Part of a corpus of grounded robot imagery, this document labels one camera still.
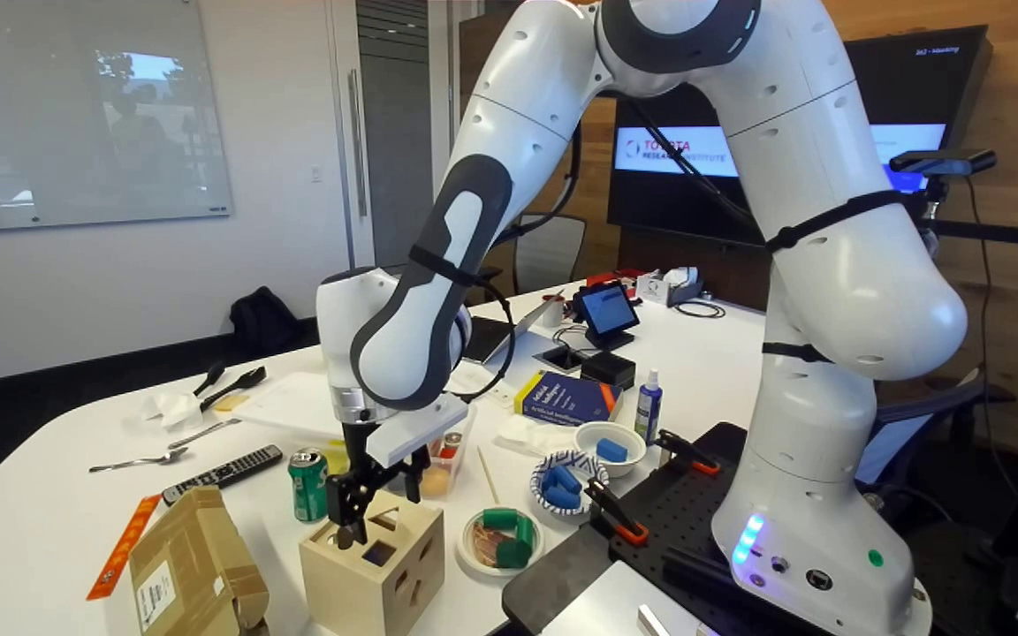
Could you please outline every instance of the bottle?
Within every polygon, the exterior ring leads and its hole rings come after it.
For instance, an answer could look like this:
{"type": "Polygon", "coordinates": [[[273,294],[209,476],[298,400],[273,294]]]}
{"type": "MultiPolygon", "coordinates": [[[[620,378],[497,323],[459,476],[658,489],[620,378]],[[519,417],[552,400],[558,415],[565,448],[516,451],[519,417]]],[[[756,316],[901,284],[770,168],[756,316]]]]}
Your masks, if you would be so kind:
{"type": "Polygon", "coordinates": [[[646,386],[638,386],[638,404],[637,404],[637,433],[655,446],[658,437],[658,409],[662,409],[662,386],[658,371],[650,371],[646,386]]]}

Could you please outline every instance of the door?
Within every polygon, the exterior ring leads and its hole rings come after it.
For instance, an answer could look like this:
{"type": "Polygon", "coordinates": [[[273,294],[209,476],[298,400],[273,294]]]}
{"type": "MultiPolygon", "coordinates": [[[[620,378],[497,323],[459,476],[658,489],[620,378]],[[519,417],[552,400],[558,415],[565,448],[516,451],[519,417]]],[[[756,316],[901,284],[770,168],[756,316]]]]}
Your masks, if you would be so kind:
{"type": "Polygon", "coordinates": [[[346,177],[354,220],[371,220],[358,264],[401,264],[456,124],[451,2],[340,0],[346,177]]]}

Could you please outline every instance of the whiteboard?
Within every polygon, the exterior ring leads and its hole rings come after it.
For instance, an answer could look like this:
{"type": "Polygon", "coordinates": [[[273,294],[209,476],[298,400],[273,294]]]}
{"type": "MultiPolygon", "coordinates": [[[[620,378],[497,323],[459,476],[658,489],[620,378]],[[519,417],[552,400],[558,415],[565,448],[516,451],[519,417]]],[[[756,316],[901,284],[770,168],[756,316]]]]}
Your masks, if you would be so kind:
{"type": "Polygon", "coordinates": [[[0,0],[0,228],[222,220],[192,0],[0,0]]]}

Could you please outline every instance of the desk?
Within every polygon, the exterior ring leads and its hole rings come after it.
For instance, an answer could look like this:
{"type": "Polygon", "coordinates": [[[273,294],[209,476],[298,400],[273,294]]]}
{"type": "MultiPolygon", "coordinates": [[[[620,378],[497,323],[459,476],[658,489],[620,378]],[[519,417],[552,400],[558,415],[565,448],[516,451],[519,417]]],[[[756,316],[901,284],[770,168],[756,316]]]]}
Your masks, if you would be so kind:
{"type": "MultiPolygon", "coordinates": [[[[527,312],[540,294],[511,297],[511,312],[527,312]]],[[[717,422],[745,424],[758,380],[763,317],[728,306],[722,323],[683,317],[663,306],[638,306],[643,325],[618,353],[638,363],[638,378],[655,367],[663,386],[662,424],[696,437],[717,422]]],[[[320,386],[320,353],[293,349],[283,357],[233,367],[233,376],[266,363],[276,390],[279,378],[313,376],[320,386]]],[[[485,367],[461,363],[456,380],[473,390],[488,378],[485,367]]],[[[273,422],[240,422],[192,446],[192,460],[172,468],[135,468],[116,472],[88,472],[91,464],[152,457],[183,430],[159,430],[146,415],[152,395],[193,390],[196,378],[113,395],[70,409],[36,430],[14,457],[0,464],[0,632],[135,632],[128,574],[110,602],[86,602],[113,541],[119,538],[141,495],[161,492],[192,472],[219,468],[256,446],[287,451],[340,433],[331,415],[318,415],[313,429],[287,429],[273,422]]],[[[466,516],[488,506],[478,448],[497,479],[505,506],[527,506],[527,479],[538,460],[496,446],[496,429],[509,417],[509,390],[473,404],[461,470],[447,499],[428,506],[446,508],[446,541],[456,541],[466,516]]],[[[632,395],[620,395],[615,422],[632,422],[632,395]]],[[[298,545],[312,529],[293,518],[287,468],[266,470],[222,492],[228,516],[246,538],[256,570],[269,584],[273,632],[325,632],[307,619],[298,545]]],[[[544,518],[549,541],[569,538],[572,524],[544,518]]],[[[412,632],[491,632],[505,622],[503,585],[470,579],[459,562],[446,557],[446,585],[419,616],[412,632]]]]}

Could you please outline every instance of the white wall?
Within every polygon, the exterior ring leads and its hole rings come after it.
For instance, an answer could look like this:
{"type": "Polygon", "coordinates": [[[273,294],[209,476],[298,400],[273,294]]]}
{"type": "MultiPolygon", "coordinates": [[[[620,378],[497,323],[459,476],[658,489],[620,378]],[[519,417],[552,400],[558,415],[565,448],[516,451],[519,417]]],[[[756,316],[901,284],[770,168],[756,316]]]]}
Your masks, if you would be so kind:
{"type": "Polygon", "coordinates": [[[233,217],[0,233],[0,378],[225,333],[255,286],[307,317],[346,267],[327,0],[202,11],[233,217]]]}

